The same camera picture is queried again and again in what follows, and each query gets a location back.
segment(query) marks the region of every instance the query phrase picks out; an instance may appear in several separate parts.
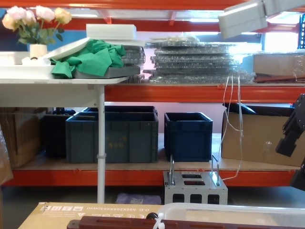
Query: gray metal tray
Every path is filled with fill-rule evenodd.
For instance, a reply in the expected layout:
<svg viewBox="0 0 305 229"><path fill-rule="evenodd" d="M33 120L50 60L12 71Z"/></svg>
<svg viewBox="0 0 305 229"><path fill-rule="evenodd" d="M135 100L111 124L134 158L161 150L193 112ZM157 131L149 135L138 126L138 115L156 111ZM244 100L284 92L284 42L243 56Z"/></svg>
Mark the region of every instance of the gray metal tray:
<svg viewBox="0 0 305 229"><path fill-rule="evenodd" d="M75 79L110 79L110 78L117 78L117 77L137 75L137 74L140 74L140 67L132 66L132 67L122 67L122 68L108 68L106 74L103 77L75 71L74 78Z"/></svg>

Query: transparent plastic container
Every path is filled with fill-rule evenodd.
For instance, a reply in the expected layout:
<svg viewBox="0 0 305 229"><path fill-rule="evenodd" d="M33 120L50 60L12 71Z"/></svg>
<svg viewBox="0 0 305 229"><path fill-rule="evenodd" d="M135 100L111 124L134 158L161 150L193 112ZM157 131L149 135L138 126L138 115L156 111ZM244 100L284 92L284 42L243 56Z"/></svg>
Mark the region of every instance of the transparent plastic container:
<svg viewBox="0 0 305 229"><path fill-rule="evenodd" d="M305 228L305 208L266 208L173 203L160 208L164 219Z"/></svg>

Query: black storage bin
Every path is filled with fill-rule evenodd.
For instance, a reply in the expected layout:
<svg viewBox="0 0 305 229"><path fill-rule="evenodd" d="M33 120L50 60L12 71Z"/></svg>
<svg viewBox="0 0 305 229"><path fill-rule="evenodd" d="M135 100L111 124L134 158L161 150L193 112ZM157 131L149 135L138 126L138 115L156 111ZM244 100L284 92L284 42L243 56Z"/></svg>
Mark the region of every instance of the black storage bin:
<svg viewBox="0 0 305 229"><path fill-rule="evenodd" d="M74 110L63 108L43 117L43 141L47 157L66 157L66 120L73 114Z"/></svg>
<svg viewBox="0 0 305 229"><path fill-rule="evenodd" d="M105 113L105 120L106 163L157 160L158 117L155 113ZM67 162L97 162L98 113L80 112L69 118L66 142Z"/></svg>
<svg viewBox="0 0 305 229"><path fill-rule="evenodd" d="M203 113L165 113L164 148L167 159L209 161L213 121Z"/></svg>
<svg viewBox="0 0 305 229"><path fill-rule="evenodd" d="M97 107L87 107L83 112L98 112ZM141 112L156 113L158 112L154 106L105 106L105 112Z"/></svg>

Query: green cloth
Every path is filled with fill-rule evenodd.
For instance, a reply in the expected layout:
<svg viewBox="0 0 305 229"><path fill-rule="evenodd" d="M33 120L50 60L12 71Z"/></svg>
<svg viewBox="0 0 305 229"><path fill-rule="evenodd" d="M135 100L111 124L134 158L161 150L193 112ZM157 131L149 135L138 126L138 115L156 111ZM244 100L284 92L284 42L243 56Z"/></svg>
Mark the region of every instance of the green cloth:
<svg viewBox="0 0 305 229"><path fill-rule="evenodd" d="M89 40L87 45L61 60L51 60L55 67L52 74L56 78L73 78L75 70L101 78L108 67L124 66L121 57L126 54L122 45L111 45L101 40Z"/></svg>

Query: white table leg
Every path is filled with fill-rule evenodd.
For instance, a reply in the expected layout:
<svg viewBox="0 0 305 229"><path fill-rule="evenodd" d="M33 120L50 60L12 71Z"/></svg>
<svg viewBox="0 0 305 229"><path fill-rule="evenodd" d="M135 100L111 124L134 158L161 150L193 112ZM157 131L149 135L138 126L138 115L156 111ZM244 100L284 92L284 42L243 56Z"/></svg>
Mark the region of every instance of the white table leg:
<svg viewBox="0 0 305 229"><path fill-rule="evenodd" d="M99 108L99 155L97 171L97 202L104 203L105 196L105 90L104 85L96 85Z"/></svg>

